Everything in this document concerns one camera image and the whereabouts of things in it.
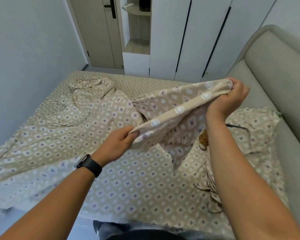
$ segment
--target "beige patterned fabric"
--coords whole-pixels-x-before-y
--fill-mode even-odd
[[[95,91],[84,81],[103,89]],[[129,100],[181,85],[186,83],[97,72],[70,74],[0,147],[0,208],[30,210],[74,170],[81,155],[95,151],[120,123],[125,125],[126,118],[130,125],[143,123],[141,116],[131,117],[137,110],[129,108]],[[116,114],[107,110],[109,106],[116,106]],[[146,153],[129,150],[104,167],[79,216],[168,224],[232,237],[225,214],[209,212],[210,193],[194,186],[204,174],[206,160],[198,140],[176,173],[159,144]]]
[[[232,127],[229,130],[249,163],[288,206],[283,171],[273,145],[274,130],[280,121],[280,115],[268,107],[238,109],[227,118],[226,123],[246,128]],[[205,168],[195,186],[210,193],[208,209],[212,213],[219,213],[223,209],[213,177],[209,150],[205,154]]]
[[[132,130],[140,135],[131,148],[146,152],[159,143],[171,155],[176,170],[205,128],[209,102],[231,89],[232,81],[224,79],[162,89],[132,100],[148,122]]]

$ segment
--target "wristwatch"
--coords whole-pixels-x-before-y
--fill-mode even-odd
[[[102,167],[91,158],[90,154],[86,154],[84,157],[80,158],[75,167],[85,167],[89,169],[96,176],[96,178],[102,172]]]

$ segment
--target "forearm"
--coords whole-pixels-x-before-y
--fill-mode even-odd
[[[73,171],[0,240],[67,239],[94,179],[84,167]]]
[[[288,209],[257,174],[224,122],[207,120],[212,170],[237,239],[300,239]]]

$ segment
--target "hand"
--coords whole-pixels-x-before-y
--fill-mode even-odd
[[[242,104],[248,96],[250,88],[241,81],[227,78],[232,81],[233,87],[228,94],[220,95],[208,107],[206,121],[221,121],[224,123],[228,116]]]
[[[128,135],[134,129],[129,125],[122,129],[113,131],[102,145],[91,155],[101,167],[119,159],[138,137],[139,131]]]

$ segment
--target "white wardrobe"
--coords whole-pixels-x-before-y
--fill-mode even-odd
[[[226,77],[275,0],[152,0],[148,53],[123,53],[125,74],[189,83]],[[147,27],[121,10],[123,51],[131,29]]]

